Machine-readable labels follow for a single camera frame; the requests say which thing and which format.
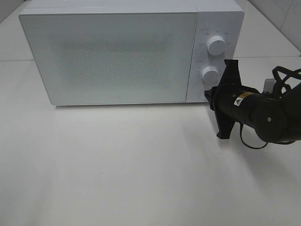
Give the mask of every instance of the white microwave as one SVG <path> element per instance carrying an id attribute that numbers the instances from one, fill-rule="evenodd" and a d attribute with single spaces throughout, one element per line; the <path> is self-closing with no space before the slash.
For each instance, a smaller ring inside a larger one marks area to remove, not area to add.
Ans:
<path id="1" fill-rule="evenodd" d="M 20 14 L 53 105 L 205 102 L 243 18 L 234 0 L 33 0 Z"/>

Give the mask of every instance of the power dial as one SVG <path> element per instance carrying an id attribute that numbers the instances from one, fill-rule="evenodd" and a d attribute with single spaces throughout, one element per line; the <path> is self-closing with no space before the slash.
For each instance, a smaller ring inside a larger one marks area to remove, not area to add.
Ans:
<path id="1" fill-rule="evenodd" d="M 204 83 L 214 83 L 218 80 L 218 69 L 214 66 L 208 66 L 201 71 Z"/>
<path id="2" fill-rule="evenodd" d="M 226 40 L 221 35 L 215 35 L 208 39 L 207 50 L 212 56 L 218 56 L 225 52 Z"/>

